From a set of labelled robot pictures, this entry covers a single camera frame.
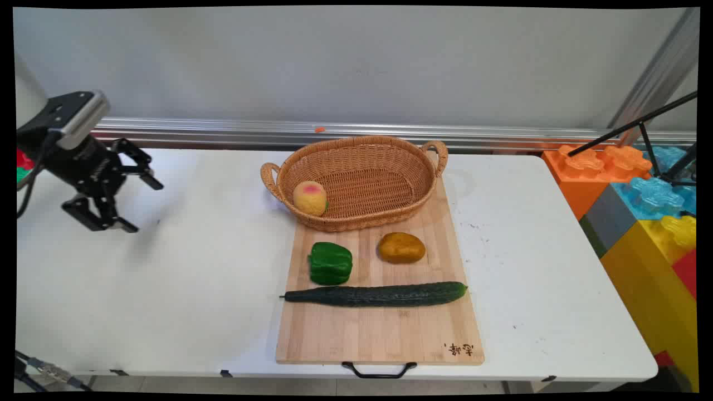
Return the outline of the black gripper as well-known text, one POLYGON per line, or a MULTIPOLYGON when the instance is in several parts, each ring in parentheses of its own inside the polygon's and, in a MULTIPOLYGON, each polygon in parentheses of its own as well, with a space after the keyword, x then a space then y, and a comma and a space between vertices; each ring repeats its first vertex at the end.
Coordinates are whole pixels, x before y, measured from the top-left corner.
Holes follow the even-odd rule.
POLYGON ((19 130, 18 147, 41 170, 52 173, 80 193, 63 202, 61 209, 89 231, 120 229, 137 233, 139 228, 118 214, 113 195, 123 185, 126 175, 137 175, 153 190, 163 190, 163 183, 155 178, 150 167, 150 155, 128 139, 116 139, 108 148, 88 135, 77 147, 67 150, 54 144, 40 157, 48 134, 48 129, 19 130), (127 155, 135 165, 122 165, 119 154, 127 155), (103 197, 105 189, 111 194, 109 198, 103 197))

